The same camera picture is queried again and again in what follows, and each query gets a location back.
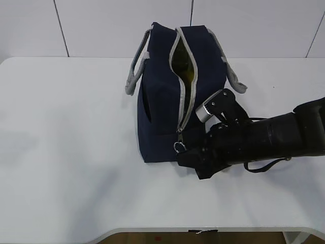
navy blue bag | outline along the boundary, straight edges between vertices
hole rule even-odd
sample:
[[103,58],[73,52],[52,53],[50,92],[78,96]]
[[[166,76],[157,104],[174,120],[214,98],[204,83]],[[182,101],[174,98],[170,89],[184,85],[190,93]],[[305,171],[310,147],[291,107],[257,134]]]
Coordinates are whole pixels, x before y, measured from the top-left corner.
[[[139,70],[136,63],[150,36]],[[216,36],[205,26],[166,28],[156,22],[146,31],[131,64],[125,91],[138,94],[138,140],[146,163],[175,161],[176,150],[191,145],[205,134],[196,108],[223,89],[228,78],[239,93],[238,82]]]

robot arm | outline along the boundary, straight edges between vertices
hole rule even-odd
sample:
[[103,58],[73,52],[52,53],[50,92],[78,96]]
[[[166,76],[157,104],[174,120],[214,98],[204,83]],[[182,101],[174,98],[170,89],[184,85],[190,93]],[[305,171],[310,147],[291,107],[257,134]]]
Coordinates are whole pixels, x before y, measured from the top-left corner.
[[[196,110],[201,122],[216,116],[214,125],[196,146],[180,152],[180,166],[194,168],[199,179],[210,178],[233,164],[266,159],[325,155],[325,98],[299,105],[294,112],[249,118],[229,89],[210,96]],[[267,165],[264,172],[280,160]]]

zipper pull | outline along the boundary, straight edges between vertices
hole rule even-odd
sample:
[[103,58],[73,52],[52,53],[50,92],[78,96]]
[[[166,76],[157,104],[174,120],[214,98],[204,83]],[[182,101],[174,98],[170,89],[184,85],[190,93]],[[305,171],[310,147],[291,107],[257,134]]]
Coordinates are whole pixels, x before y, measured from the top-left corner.
[[186,151],[186,146],[183,143],[183,129],[178,128],[176,132],[178,134],[178,141],[174,143],[174,150],[176,153],[181,153],[183,151]]
[[183,129],[182,128],[178,128],[177,129],[177,134],[178,134],[178,142],[183,142]]

gray handle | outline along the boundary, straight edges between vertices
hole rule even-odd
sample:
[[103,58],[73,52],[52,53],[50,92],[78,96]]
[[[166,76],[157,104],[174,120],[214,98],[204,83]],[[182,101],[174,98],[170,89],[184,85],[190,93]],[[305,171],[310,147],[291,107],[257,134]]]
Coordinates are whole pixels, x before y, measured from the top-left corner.
[[131,96],[133,96],[134,91],[136,89],[137,82],[140,79],[141,75],[143,74],[143,70],[144,70],[144,67],[145,67],[146,60],[150,58],[149,52],[145,52],[143,54],[143,57],[141,58],[141,61],[140,61],[139,69],[138,69],[137,73],[134,75],[134,69],[136,68],[136,64],[137,64],[137,62],[139,60],[141,52],[143,51],[143,48],[145,47],[145,45],[146,45],[146,43],[148,41],[151,30],[152,30],[152,27],[145,32],[144,37],[143,37],[143,39],[142,39],[142,41],[140,43],[140,46],[139,46],[139,48],[137,50],[137,53],[136,53],[136,55],[133,58],[133,61],[131,63],[130,71],[128,73],[128,77],[127,77],[127,80],[126,80],[126,86],[125,86],[126,94],[131,95]]

zipper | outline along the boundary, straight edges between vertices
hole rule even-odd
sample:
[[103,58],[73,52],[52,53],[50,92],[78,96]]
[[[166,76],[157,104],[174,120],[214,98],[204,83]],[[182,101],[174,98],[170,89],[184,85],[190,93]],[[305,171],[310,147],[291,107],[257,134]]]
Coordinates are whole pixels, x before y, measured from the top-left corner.
[[188,108],[187,108],[186,113],[184,111],[185,92],[186,92],[185,84],[184,84],[183,80],[177,75],[178,80],[180,82],[181,91],[180,91],[180,104],[179,104],[179,112],[178,112],[178,125],[177,125],[176,133],[178,134],[178,142],[183,144],[182,132],[185,129],[185,127],[186,127],[186,125],[188,123],[188,120],[190,118],[190,115],[191,115],[191,113],[193,111],[195,97],[196,97],[196,93],[197,93],[198,67],[197,67],[197,63],[196,63],[196,61],[194,59],[194,55],[193,55],[192,51],[189,48],[189,45],[188,45],[188,43],[186,41],[186,38],[185,38],[185,35],[184,35],[182,29],[180,27],[178,27],[178,28],[176,28],[176,32],[177,32],[177,36],[176,36],[175,42],[174,42],[174,44],[172,46],[172,49],[171,49],[171,52],[170,52],[170,55],[169,55],[169,66],[170,66],[171,70],[173,71],[173,73],[175,75],[177,75],[174,72],[173,68],[172,68],[172,59],[173,59],[173,55],[174,55],[174,52],[176,50],[177,44],[178,44],[178,42],[179,42],[179,40],[181,38],[182,41],[183,41],[183,44],[185,46],[185,49],[187,51],[187,54],[188,54],[188,56],[189,56],[189,58],[190,58],[190,60],[192,62],[193,69],[194,69],[194,77],[193,77],[193,80],[191,82],[190,99],[189,99],[189,104],[188,104]]

